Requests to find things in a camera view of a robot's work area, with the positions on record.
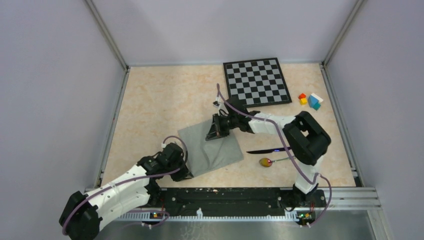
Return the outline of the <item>grey cloth napkin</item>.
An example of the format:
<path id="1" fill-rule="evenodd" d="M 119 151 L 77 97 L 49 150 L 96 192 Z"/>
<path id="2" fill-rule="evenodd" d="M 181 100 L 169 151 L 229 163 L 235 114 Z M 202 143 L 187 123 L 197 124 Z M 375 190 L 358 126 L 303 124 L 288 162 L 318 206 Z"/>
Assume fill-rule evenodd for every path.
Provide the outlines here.
<path id="1" fill-rule="evenodd" d="M 236 136 L 206 140 L 212 120 L 178 130 L 188 150 L 188 168 L 194 177 L 218 170 L 244 159 Z"/>

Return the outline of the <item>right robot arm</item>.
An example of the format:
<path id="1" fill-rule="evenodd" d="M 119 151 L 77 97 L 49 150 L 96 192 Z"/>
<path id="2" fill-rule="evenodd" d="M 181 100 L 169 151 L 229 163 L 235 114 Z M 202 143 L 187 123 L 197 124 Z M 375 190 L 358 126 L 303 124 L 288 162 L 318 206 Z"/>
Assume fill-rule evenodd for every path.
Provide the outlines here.
<path id="1" fill-rule="evenodd" d="M 284 198 L 290 208 L 308 206 L 314 198 L 321 177 L 320 168 L 331 138 L 307 111 L 295 116 L 277 116 L 260 111 L 248 111 L 240 100 L 216 99 L 213 104 L 218 112 L 212 116 L 212 124 L 206 141 L 225 138 L 233 129 L 250 134 L 277 135 L 283 150 L 297 170 L 291 193 Z"/>

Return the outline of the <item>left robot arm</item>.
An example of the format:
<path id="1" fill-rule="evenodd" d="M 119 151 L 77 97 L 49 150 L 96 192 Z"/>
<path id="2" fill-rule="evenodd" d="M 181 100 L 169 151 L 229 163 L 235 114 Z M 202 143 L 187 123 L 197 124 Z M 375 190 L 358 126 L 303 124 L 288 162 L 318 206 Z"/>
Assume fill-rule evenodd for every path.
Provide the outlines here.
<path id="1" fill-rule="evenodd" d="M 62 234 L 72 240 L 93 240 L 109 223 L 137 207 L 154 207 L 160 202 L 157 180 L 170 176 L 175 182 L 192 177 L 187 167 L 188 150 L 176 143 L 142 157 L 109 183 L 83 193 L 74 192 L 60 215 Z"/>

